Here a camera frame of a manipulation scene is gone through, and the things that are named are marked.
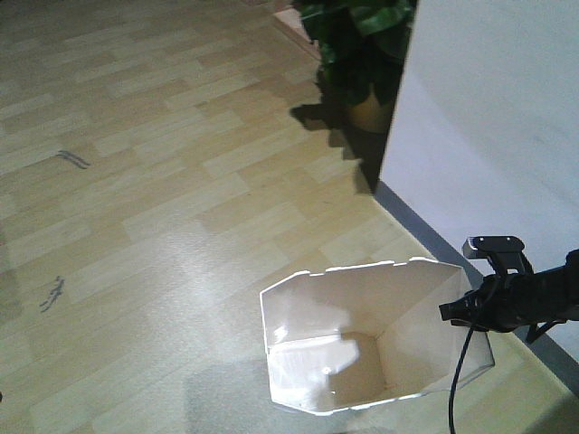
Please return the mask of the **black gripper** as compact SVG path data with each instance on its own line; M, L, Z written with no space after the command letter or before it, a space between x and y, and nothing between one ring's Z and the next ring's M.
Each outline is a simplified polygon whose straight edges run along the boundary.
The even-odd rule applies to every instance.
M456 301L439 305L442 321L452 326L472 328L479 332L510 333L527 326L506 298L505 281L497 275L486 276L476 290L470 290Z

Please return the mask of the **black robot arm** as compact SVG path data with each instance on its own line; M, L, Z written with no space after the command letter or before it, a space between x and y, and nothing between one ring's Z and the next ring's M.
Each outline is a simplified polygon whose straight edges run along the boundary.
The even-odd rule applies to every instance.
M439 309L442 320L481 332L510 333L521 326L576 321L578 251L570 251L565 264L555 269L487 275L478 289Z

